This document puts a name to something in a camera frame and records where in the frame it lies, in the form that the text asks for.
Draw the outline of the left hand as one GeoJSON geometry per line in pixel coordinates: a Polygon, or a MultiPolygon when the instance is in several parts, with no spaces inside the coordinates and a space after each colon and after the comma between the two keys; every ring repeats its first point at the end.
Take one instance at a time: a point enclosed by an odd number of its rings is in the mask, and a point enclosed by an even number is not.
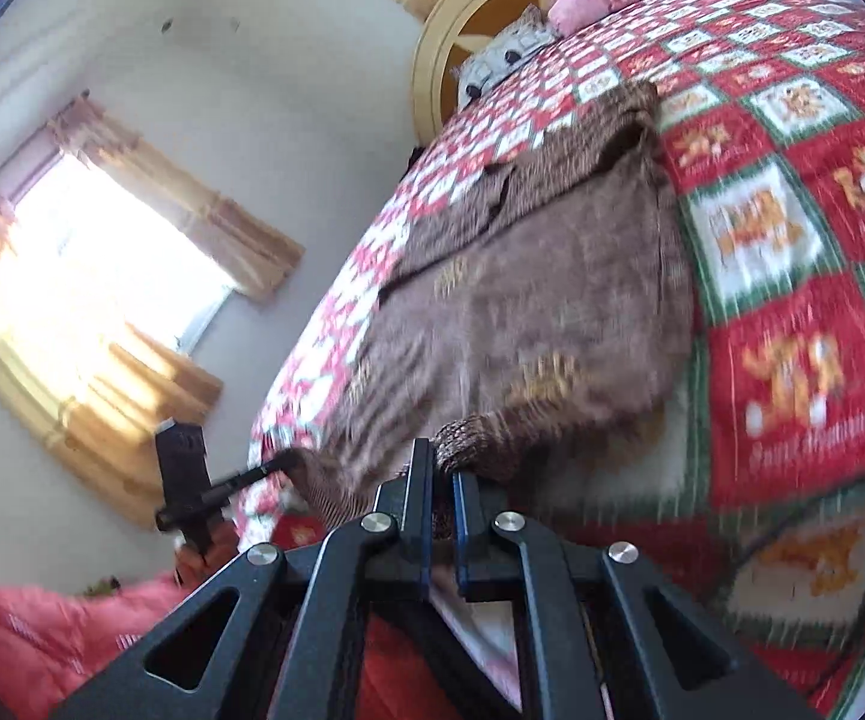
{"type": "Polygon", "coordinates": [[[175,577],[180,587],[194,590],[238,556],[238,530],[230,520],[211,528],[212,544],[200,553],[181,543],[175,550],[175,577]]]}

